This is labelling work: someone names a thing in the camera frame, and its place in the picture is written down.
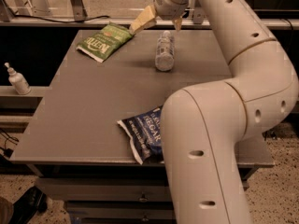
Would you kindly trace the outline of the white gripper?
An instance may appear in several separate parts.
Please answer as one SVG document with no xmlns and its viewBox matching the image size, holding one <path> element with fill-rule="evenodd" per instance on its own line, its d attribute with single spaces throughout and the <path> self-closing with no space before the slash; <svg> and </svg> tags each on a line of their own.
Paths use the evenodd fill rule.
<svg viewBox="0 0 299 224">
<path fill-rule="evenodd" d="M 149 5 L 135 18 L 129 27 L 132 35 L 150 28 L 156 24 L 157 15 L 165 21 L 173 21 L 175 30 L 179 32 L 182 26 L 180 16 L 189 4 L 189 0 L 154 0 L 154 5 Z"/>
</svg>

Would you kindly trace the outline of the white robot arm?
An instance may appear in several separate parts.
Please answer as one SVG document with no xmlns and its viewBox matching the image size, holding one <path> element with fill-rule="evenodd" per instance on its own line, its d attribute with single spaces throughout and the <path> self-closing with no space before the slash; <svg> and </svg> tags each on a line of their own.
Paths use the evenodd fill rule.
<svg viewBox="0 0 299 224">
<path fill-rule="evenodd" d="M 177 21 L 189 0 L 154 0 L 132 33 Z M 199 0 L 232 73 L 192 85 L 164 103 L 164 165 L 177 224 L 252 224 L 235 144 L 283 121 L 298 97 L 287 53 L 244 0 Z"/>
</svg>

